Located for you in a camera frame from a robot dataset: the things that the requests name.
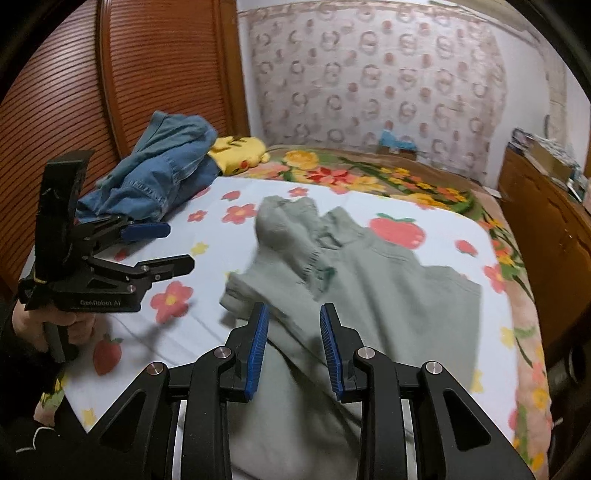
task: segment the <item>sweater sleeve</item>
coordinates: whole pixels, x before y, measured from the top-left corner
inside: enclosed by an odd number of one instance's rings
[[[44,391],[56,379],[60,365],[16,336],[12,327],[13,302],[0,319],[0,426],[16,418],[32,418]]]

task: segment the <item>bed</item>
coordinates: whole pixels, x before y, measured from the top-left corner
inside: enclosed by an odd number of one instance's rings
[[[482,286],[478,364],[465,387],[537,478],[547,478],[551,417],[537,315],[518,248],[494,198],[461,177],[392,155],[285,145],[269,153],[268,163],[217,179],[172,212],[167,239],[103,253],[129,264],[190,253],[195,271],[178,280],[191,295],[173,322],[158,321],[165,306],[154,300],[178,288],[173,282],[155,284],[141,312],[101,318],[90,345],[56,382],[56,392],[44,396],[38,417],[47,419],[66,395],[89,430],[147,363],[181,365],[223,344],[233,319],[218,302],[229,273],[244,271],[256,249],[256,206],[273,194],[309,196],[320,213],[340,205],[362,226],[377,213],[415,219],[430,239],[415,250],[417,258],[451,266]]]

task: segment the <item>pikachu plush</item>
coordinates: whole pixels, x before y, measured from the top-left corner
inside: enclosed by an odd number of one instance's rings
[[[226,177],[266,163],[270,158],[267,147],[256,137],[218,138],[209,155]]]

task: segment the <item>strawberry print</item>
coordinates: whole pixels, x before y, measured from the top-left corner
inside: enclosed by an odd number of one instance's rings
[[[470,242],[466,240],[456,240],[456,248],[459,252],[471,255],[472,257],[478,255],[478,250],[476,250],[474,245],[472,245]]]
[[[350,190],[343,187],[342,185],[331,185],[330,189],[333,191],[333,193],[336,193],[337,195],[344,195],[345,193],[349,193]]]
[[[291,189],[289,191],[290,197],[307,197],[308,196],[308,189],[302,187],[296,187],[295,189]]]
[[[234,190],[232,192],[228,192],[222,197],[222,200],[238,200],[240,198],[240,191]]]
[[[232,222],[234,225],[241,225],[247,218],[256,216],[255,204],[247,203],[241,207],[230,207],[222,218],[223,223]]]
[[[207,192],[209,192],[209,190],[211,190],[211,189],[212,189],[211,187],[207,187],[207,188],[201,190],[200,192],[197,192],[195,195],[193,195],[193,197],[191,198],[191,200],[198,199],[199,197],[202,197]]]
[[[425,241],[425,231],[416,225],[413,218],[396,220],[390,215],[379,213],[378,218],[369,221],[369,227],[374,233],[393,244],[414,250]]]
[[[113,257],[113,260],[115,260],[116,262],[121,262],[121,261],[125,260],[128,256],[129,256],[129,251],[126,248],[122,248],[121,250],[119,250],[115,254],[115,256]]]
[[[166,323],[171,317],[182,317],[189,310],[187,300],[193,295],[191,287],[184,286],[178,280],[168,284],[164,293],[157,293],[150,300],[150,306],[155,309],[156,322]]]
[[[206,215],[207,215],[207,212],[204,212],[203,210],[198,210],[197,212],[189,215],[189,218],[187,218],[187,221],[188,222],[200,222],[201,220],[203,220],[205,218]]]
[[[108,333],[99,341],[92,353],[92,363],[99,376],[111,372],[121,360],[121,338],[111,340]]]

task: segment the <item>denim shirt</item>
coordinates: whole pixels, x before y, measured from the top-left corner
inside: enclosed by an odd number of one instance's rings
[[[78,201],[82,222],[113,214],[158,222],[221,173],[207,154],[217,132],[202,117],[156,112],[132,154]]]

